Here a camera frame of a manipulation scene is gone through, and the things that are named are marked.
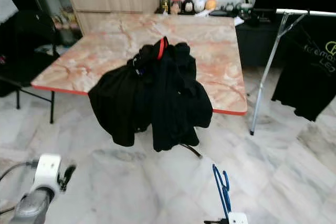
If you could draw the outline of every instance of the metal clothes rack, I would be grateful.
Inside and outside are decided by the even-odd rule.
[[[252,120],[252,125],[250,128],[250,135],[254,135],[255,128],[256,128],[256,123],[257,123],[257,117],[258,117],[258,111],[260,108],[261,104],[261,98],[262,98],[262,90],[264,88],[264,83],[266,81],[269,69],[271,67],[271,64],[273,62],[274,55],[277,51],[280,39],[282,38],[283,35],[285,35],[288,31],[290,31],[297,23],[299,23],[304,17],[311,15],[311,16],[327,16],[327,17],[336,17],[336,13],[330,13],[330,12],[317,12],[317,11],[308,11],[308,10],[295,10],[295,9],[277,9],[276,10],[277,14],[283,14],[282,20],[279,26],[278,34],[276,37],[276,40],[273,45],[273,49],[271,51],[271,54],[268,58],[267,65],[265,67],[263,77],[261,78],[260,86],[259,86],[259,91],[258,91],[258,97],[257,97],[257,102],[254,108],[254,113],[253,113],[253,120]],[[286,22],[287,19],[290,15],[300,15],[292,24],[290,24],[286,28]]]

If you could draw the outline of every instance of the figurine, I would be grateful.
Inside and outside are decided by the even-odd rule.
[[[178,3],[174,3],[174,4],[170,7],[170,13],[171,13],[171,14],[175,14],[175,15],[177,15],[180,11],[181,11],[181,9],[180,9]]]
[[[205,4],[205,9],[207,10],[215,9],[216,6],[217,6],[216,0],[207,0]]]
[[[186,13],[191,13],[194,10],[194,2],[192,0],[185,0],[182,6]]]
[[[204,0],[196,0],[195,5],[194,5],[195,12],[200,13],[201,11],[204,10],[204,7],[205,7]]]
[[[224,11],[226,12],[232,12],[235,9],[235,6],[233,2],[227,3],[226,6],[224,7]]]

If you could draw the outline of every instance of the blue hanger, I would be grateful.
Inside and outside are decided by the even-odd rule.
[[[212,169],[214,171],[216,184],[217,184],[217,188],[218,188],[218,191],[219,191],[220,200],[222,201],[222,205],[223,205],[223,209],[224,209],[224,214],[225,214],[226,219],[228,219],[229,218],[228,217],[228,212],[231,212],[231,203],[230,203],[230,197],[229,197],[229,190],[230,190],[229,179],[227,177],[226,171],[223,171],[223,175],[224,175],[224,178],[225,178],[225,184],[226,184],[226,185],[224,185],[222,177],[221,177],[217,167],[214,164],[212,165]],[[222,191],[220,189],[217,177],[219,178],[219,181],[222,185]]]

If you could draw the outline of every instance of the folding table leg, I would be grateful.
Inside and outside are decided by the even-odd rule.
[[[54,102],[55,102],[55,92],[51,92],[51,107],[50,107],[50,124],[54,123]]]
[[[16,109],[20,109],[20,89],[16,90]]]

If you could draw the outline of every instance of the black t-shirt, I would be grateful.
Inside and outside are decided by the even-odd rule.
[[[272,100],[315,121],[336,95],[336,18],[307,17],[289,37],[295,43]]]

